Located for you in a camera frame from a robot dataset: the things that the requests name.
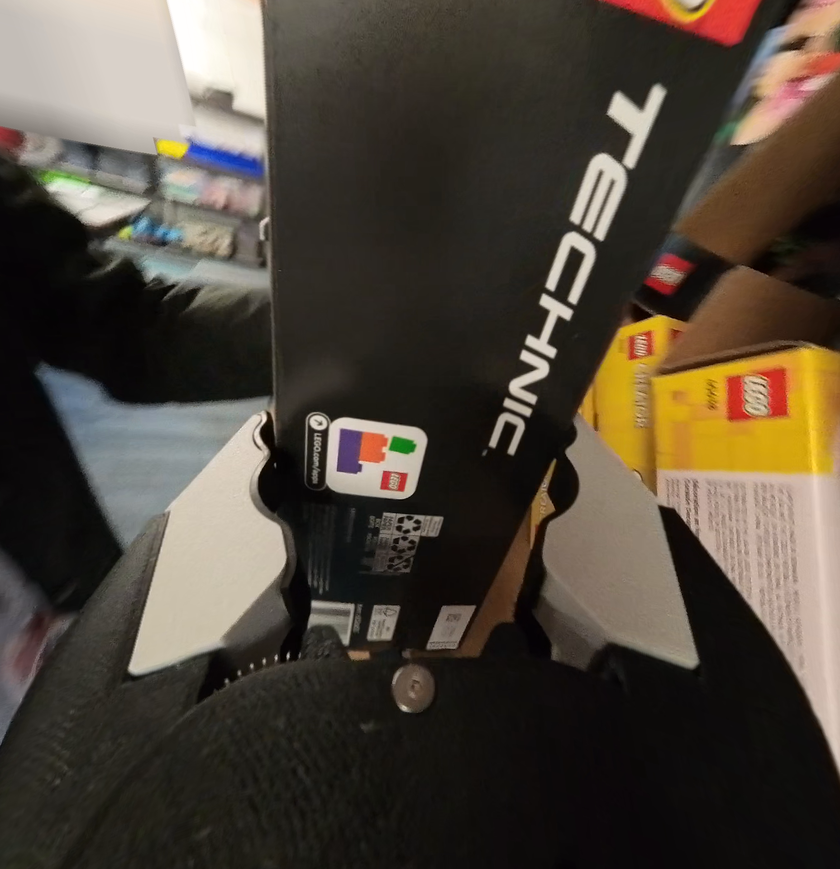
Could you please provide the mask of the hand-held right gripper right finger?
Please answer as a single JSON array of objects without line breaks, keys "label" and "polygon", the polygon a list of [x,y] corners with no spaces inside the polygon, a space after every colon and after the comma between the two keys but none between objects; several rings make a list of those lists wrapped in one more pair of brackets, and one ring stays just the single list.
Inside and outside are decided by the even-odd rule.
[{"label": "hand-held right gripper right finger", "polygon": [[658,502],[581,416],[566,457],[577,497],[550,519],[534,616],[554,661],[587,671],[608,646],[699,664]]}]

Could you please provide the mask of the person's black jacket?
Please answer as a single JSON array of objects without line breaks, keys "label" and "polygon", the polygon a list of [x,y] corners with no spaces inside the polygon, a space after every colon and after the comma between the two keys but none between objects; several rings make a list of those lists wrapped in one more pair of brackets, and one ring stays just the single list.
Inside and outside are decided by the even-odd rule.
[{"label": "person's black jacket", "polygon": [[37,376],[26,362],[0,365],[0,555],[74,612],[121,554]]}]

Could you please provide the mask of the large yellow lego box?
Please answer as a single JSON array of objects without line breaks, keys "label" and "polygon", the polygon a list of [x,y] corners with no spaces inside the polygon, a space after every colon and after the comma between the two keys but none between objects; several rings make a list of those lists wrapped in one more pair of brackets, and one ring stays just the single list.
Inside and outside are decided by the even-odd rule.
[{"label": "large yellow lego box", "polygon": [[797,673],[840,771],[840,353],[654,378],[656,491]]}]

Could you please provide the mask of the colourful flower box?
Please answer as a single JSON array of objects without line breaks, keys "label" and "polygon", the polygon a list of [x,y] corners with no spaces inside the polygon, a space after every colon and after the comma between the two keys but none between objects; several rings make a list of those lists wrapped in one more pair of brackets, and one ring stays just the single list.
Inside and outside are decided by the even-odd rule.
[{"label": "colourful flower box", "polygon": [[840,1],[797,2],[768,35],[735,97],[727,144],[761,142],[839,71]]}]

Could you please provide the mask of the blue plane lego box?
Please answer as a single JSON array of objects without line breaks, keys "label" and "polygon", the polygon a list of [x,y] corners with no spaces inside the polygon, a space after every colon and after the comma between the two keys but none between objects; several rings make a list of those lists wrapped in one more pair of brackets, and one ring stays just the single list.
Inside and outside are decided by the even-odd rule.
[{"label": "blue plane lego box", "polygon": [[792,5],[264,3],[280,512],[312,624],[458,648]]}]

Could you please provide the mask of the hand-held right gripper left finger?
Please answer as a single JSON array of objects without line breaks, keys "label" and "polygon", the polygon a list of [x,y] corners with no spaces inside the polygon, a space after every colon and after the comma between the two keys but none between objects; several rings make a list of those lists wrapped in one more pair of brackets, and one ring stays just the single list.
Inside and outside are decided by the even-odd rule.
[{"label": "hand-held right gripper left finger", "polygon": [[165,512],[127,672],[147,677],[193,659],[227,677],[284,663],[298,617],[289,603],[291,532],[262,495],[275,470],[272,416],[250,417]]}]

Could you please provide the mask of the brown cardboard box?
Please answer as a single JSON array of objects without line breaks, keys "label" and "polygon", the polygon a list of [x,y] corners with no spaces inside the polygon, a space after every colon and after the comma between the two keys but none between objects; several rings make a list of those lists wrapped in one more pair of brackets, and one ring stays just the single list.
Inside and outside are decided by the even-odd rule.
[{"label": "brown cardboard box", "polygon": [[673,227],[698,248],[748,266],[840,193],[840,71],[740,157]]},{"label": "brown cardboard box", "polygon": [[736,267],[697,307],[657,374],[802,347],[840,353],[840,300]]}]

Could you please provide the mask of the small yellow lego box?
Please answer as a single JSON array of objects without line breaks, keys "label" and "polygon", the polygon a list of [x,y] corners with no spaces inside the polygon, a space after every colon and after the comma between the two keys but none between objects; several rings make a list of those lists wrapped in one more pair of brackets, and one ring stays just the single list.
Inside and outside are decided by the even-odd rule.
[{"label": "small yellow lego box", "polygon": [[663,315],[621,326],[587,397],[603,442],[645,486],[656,492],[652,382],[687,323]]}]

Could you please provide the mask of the black lego box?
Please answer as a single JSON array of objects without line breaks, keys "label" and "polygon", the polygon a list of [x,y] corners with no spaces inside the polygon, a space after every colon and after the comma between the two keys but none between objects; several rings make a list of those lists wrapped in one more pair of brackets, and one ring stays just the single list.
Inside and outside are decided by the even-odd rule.
[{"label": "black lego box", "polygon": [[733,267],[685,236],[669,234],[634,292],[634,305],[650,315],[687,321]]}]

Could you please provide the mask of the row of blue bins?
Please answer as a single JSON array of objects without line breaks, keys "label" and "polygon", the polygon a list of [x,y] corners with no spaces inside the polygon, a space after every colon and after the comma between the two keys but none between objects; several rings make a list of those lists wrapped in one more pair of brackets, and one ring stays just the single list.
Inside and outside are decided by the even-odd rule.
[{"label": "row of blue bins", "polygon": [[262,179],[265,176],[265,161],[262,157],[216,148],[194,140],[188,144],[181,160],[199,168],[237,177]]}]

